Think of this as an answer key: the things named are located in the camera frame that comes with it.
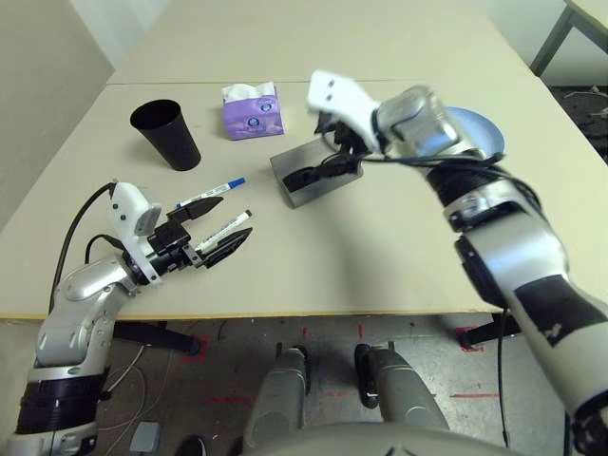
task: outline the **table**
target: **table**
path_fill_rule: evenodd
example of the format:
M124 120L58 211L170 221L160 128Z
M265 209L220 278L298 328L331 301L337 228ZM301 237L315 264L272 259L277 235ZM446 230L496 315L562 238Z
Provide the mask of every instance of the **table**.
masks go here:
M476 109L506 138L503 165L540 193L570 255L572 277L608 298L608 169L540 80L496 86L453 74L425 80L366 82L376 99L414 84L434 86L448 105ZM281 197L269 158L313 138L305 83L280 83L284 136L231 142L220 124L217 84L111 85L99 96L0 233L0 316L42 318L48 285L69 222L101 184L119 178L149 187L165 211L179 200L244 176L209 215L188 222L194 239L215 232L245 209L254 232L211 270L167 275L158 290L127 303L121 319L164 320L309 314L442 314L491 312L469 284L452 247L456 236L435 195L415 170L365 167L365 175L296 210ZM202 152L179 173L128 123L155 98L181 103ZM66 270L83 261L86 241L111 233L107 200L86 215ZM94 257L104 254L96 245Z
M467 0L174 0L109 83L301 82L318 68L367 81L528 74Z
M530 65L534 74L542 75L572 27L608 53L608 2L566 0L566 8Z

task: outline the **blue plate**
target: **blue plate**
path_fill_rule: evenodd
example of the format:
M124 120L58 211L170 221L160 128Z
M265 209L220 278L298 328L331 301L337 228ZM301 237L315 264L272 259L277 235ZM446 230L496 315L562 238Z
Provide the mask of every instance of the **blue plate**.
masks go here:
M487 117L463 107L449 106L447 112L461 125L485 158L497 152L504 153L503 132Z

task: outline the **table leg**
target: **table leg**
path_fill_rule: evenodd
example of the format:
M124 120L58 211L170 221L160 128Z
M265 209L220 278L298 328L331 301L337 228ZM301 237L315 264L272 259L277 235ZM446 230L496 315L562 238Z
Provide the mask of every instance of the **table leg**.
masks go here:
M551 59L560 48L561 43L563 43L563 40L572 29L571 19L573 14L574 12L571 8L565 8L560 16L560 19L558 19L558 22L553 27L549 33L549 36L541 46L541 50L539 50L539 53L536 54L534 61L530 65L530 70L532 70L532 72L537 76L542 75L544 70L549 65L549 62L551 62Z
M200 352L200 341L197 338L167 330L166 321L160 322L158 326L139 321L117 321L114 337L191 356Z
M486 325L463 332L460 335L460 345L466 349L470 349L472 346L481 344L482 342L498 339L501 334L502 316L503 315L501 313L493 313L492 318L494 318L494 321L492 323L487 323ZM515 318L508 315L506 318L506 323L504 324L503 335L514 335L521 332L522 330L520 329L520 325L517 324Z
M604 30L597 28L577 12L572 14L570 24L585 35L587 39L594 42L598 48L608 53L608 34Z

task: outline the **gray floor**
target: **gray floor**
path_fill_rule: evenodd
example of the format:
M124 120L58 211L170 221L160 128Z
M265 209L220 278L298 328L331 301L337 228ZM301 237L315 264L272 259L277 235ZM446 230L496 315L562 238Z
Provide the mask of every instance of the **gray floor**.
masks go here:
M352 351L359 342L377 344L390 339L436 394L452 430L502 444L496 343L485 344L479 351L463 351L453 337L457 328L490 321L487 314L235 319L222 326L223 321L169 323L170 329L207 340L205 355L197 360L188 362L167 351L146 349L138 363L147 384L146 407L159 394L170 363L161 400L142 418L161 422L161 446L156 454L172 456L181 439L199 434L205 439L208 454L225 455L242 434L278 341L288 346L304 344L311 355L313 386L305 403L308 427L380 421L378 410L359 404ZM112 351L113 368L128 363L137 349L117 342ZM503 356L512 447L530 455L561 454L563 408L523 337L506 339ZM117 387L113 399L100 405L100 426L129 419L141 399L141 381L131 373ZM130 454L134 428L111 454ZM101 432L94 454L105 455L123 430Z

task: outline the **blue marker cap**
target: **blue marker cap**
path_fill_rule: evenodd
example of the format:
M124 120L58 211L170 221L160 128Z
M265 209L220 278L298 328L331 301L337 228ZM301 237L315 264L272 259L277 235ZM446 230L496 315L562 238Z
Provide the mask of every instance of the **blue marker cap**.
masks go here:
M231 180L228 182L228 185L230 186L230 188L235 188L235 187L238 187L239 185L241 185L242 183L245 183L245 178L238 178L236 180Z

